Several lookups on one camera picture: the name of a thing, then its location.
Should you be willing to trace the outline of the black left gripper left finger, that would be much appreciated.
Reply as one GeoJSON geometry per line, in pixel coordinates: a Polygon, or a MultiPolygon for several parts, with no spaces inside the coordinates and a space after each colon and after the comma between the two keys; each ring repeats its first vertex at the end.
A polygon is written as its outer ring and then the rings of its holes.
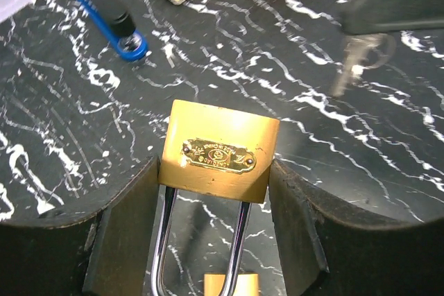
{"type": "Polygon", "coordinates": [[[1,224],[2,295],[141,295],[159,159],[37,218],[1,224]]]}

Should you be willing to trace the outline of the large brass padlock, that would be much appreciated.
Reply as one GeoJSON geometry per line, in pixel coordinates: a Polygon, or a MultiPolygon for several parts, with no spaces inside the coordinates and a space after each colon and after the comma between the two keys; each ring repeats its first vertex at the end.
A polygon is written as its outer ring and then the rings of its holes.
{"type": "Polygon", "coordinates": [[[151,268],[153,295],[166,293],[164,258],[178,190],[240,203],[220,291],[234,294],[250,208],[265,200],[279,126],[266,116],[174,100],[158,174],[165,194],[151,268]]]}

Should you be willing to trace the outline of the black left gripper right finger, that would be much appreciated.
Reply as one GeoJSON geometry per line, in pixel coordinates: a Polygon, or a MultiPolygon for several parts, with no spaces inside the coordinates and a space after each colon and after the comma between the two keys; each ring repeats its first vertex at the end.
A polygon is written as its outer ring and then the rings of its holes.
{"type": "Polygon", "coordinates": [[[373,213],[271,164],[269,197],[288,295],[442,295],[443,219],[373,213]]]}

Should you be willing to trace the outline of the silver key bunch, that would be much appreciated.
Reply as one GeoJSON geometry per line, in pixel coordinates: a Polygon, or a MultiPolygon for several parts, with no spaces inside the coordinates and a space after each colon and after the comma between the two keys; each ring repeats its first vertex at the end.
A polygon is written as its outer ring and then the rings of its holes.
{"type": "Polygon", "coordinates": [[[357,84],[365,69],[376,69],[387,63],[396,48],[395,38],[385,33],[348,35],[345,40],[341,71],[330,90],[333,97],[344,95],[349,86],[357,84]],[[374,64],[364,64],[371,51],[376,52],[379,59],[374,64]]]}

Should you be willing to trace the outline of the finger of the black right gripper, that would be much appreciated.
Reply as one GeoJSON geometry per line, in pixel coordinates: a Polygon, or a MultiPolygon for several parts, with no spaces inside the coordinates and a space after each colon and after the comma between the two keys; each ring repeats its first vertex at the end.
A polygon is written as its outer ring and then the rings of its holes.
{"type": "Polygon", "coordinates": [[[443,27],[443,0],[351,0],[341,11],[347,35],[443,27]]]}

